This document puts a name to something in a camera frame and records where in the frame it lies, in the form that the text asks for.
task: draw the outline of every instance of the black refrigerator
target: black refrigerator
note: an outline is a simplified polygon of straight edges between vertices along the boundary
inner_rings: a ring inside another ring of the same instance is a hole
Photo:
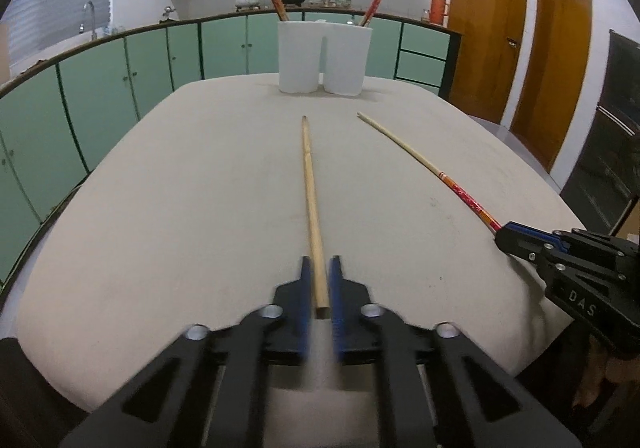
[[[640,45],[610,32],[600,102],[560,196],[590,231],[613,234],[635,204],[631,139],[640,133]]]

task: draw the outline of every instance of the table surface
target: table surface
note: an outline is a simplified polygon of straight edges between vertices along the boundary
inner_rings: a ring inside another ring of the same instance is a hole
[[[367,78],[360,96],[342,98],[322,89],[286,95],[277,80],[181,87],[60,216],[17,331],[31,362],[70,401],[93,410],[186,325],[237,323],[298,276],[309,251],[303,115],[324,253],[341,255],[345,276],[367,284],[374,301],[423,327],[458,323],[511,373],[569,324],[531,265],[500,253],[449,188],[356,112],[412,145],[499,222],[580,227],[507,146],[415,85]]]

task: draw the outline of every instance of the wall faucet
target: wall faucet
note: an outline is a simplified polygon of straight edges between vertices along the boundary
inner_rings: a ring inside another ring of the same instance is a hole
[[[86,20],[86,8],[91,8],[91,40],[97,40],[98,34],[95,32],[95,7],[92,1],[87,1],[82,8],[82,24],[80,24],[80,32],[84,33],[84,21]]]

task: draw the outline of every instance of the brown door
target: brown door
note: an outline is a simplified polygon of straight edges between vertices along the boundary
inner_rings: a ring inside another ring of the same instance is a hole
[[[500,123],[520,54],[527,0],[451,0],[449,28],[462,33],[449,102]]]
[[[591,0],[538,0],[529,67],[511,132],[546,168],[580,96],[591,41]]]

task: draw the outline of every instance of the floor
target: floor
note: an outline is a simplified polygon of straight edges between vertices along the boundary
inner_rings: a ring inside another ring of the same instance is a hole
[[[535,158],[535,156],[527,150],[527,148],[520,142],[519,139],[517,139],[513,134],[509,132],[507,127],[502,127],[497,123],[481,120],[480,118],[476,118],[473,116],[471,116],[471,118],[480,123],[482,127],[492,133],[492,135],[494,135],[496,138],[500,139],[502,143],[504,143],[508,148],[519,155],[519,157],[527,165],[529,165],[529,167],[533,168],[533,170],[546,181],[546,184],[554,189],[555,193],[560,193],[560,187],[551,178],[549,173],[545,170],[545,167],[540,165],[540,162]]]

